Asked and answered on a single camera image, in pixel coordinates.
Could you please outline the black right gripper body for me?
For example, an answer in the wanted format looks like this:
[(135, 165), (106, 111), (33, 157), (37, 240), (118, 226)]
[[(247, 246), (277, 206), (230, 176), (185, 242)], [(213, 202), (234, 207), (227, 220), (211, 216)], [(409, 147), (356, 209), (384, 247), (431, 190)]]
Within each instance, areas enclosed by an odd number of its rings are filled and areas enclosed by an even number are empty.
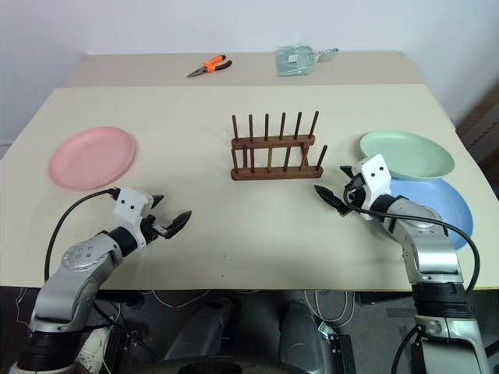
[(366, 199), (366, 191), (364, 177), (361, 174), (354, 175), (345, 185), (343, 192), (343, 200), (345, 205), (358, 213), (362, 210), (362, 205)]

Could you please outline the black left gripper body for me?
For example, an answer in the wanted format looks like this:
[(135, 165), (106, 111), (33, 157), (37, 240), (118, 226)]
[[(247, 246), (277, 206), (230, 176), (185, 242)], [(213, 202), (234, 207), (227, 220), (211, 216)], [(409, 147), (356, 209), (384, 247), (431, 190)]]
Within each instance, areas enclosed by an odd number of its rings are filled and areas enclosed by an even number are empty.
[(145, 239), (146, 244), (150, 244), (158, 237), (166, 238), (167, 229), (155, 223), (156, 217), (148, 214), (140, 223), (140, 231)]

